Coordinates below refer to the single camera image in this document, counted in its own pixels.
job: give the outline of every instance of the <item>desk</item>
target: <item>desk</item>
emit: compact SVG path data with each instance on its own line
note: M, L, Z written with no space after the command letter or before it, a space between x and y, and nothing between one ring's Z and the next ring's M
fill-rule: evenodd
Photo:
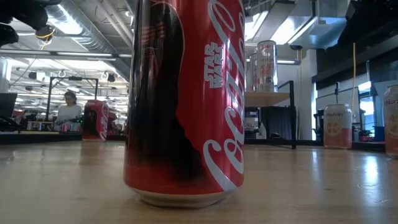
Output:
M398 161L245 146L243 187L199 210L156 208L123 183L123 142L0 148L0 223L398 223Z

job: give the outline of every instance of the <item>coca-cola logo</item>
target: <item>coca-cola logo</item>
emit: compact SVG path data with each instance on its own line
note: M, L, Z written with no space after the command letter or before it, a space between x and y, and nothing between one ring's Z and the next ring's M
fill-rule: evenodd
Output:
M226 61L225 64L227 64L227 69L225 74L223 74L223 76L226 77L226 85L224 85L223 88L225 88L228 94L228 99L232 101L232 105L234 108L230 106L226 107L224 111L224 117L229 129L234 136L234 139L226 139L221 144L212 139L207 140L203 145L203 156L212 176L215 178L217 183L224 191L233 190L236 188L236 186L213 160L210 155L210 149L213 149L216 152L221 152L224 149L224 152L232 166L236 169L237 172L243 174L243 150L241 146L243 146L244 143L244 88L241 80L244 80L245 73L243 41L244 10L242 2L240 0L239 3L241 5L241 12L239 13L238 24L240 26L240 29L237 29L237 25L231 13L222 3L219 2L219 0L210 0L208 3L208 13L211 23L213 24L220 40L222 41L223 47L226 49L224 60ZM227 29L226 31L229 34L235 33L235 36L238 35L241 37L239 38L239 46L233 45L233 43L229 39L229 35L227 35L224 29ZM235 47L239 47L240 55L238 55ZM240 76L239 78L233 77L231 75L234 66L236 66L236 69L238 70ZM234 124L234 122L232 121L232 118L236 118L236 116L239 116L240 124ZM236 154L240 154L238 158L241 158L241 161L237 159Z
M108 135L108 113L109 109L106 106L106 103L102 105L102 117L101 117L101 124L102 124L102 131L99 132L99 136L102 140L106 140L106 136Z

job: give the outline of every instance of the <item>black metal stand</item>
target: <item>black metal stand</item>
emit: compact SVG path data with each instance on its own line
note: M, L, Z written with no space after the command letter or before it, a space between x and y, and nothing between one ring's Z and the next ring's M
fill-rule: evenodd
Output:
M50 77L50 86L49 86L49 97L47 98L47 110L45 112L45 120L49 120L49 115L50 115L50 101L51 101L51 91L52 91L52 81L54 79L57 79L59 81L68 79L71 81L82 81L82 80L94 80L95 81L95 94L94 94L94 99L97 99L97 93L98 93L98 79L97 78L83 78L83 77Z
M289 140L277 140L275 141L274 139L269 139L270 133L269 133L269 116L267 113L267 108L261 108L260 111L258 112L258 117L259 121L261 120L261 110L265 110L266 112L266 117L265 117L265 129L267 131L267 139L245 139L245 144L273 144L275 142L278 142L277 145L282 145L285 143L285 145L291 145L292 149L297 148L297 137L296 137L296 111L295 111L295 106L294 106L294 82L288 81L285 84L281 85L278 87L278 90L289 85L289 100L290 100L290 106L289 106L289 117L290 117L290 131L292 134L292 139Z

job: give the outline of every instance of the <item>shelf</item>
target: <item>shelf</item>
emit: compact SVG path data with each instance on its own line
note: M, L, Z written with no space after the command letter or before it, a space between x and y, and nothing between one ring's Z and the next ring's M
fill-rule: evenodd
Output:
M259 93L246 92L244 96L245 107L273 106L289 99L289 93Z

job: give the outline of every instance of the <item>can bottom rim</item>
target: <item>can bottom rim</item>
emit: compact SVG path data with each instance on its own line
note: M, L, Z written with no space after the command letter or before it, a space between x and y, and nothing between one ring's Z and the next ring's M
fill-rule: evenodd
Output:
M223 200L233 192L230 191L201 195L170 195L138 190L132 187L130 188L135 191L135 193L137 193L145 203L156 207L174 208L204 208Z

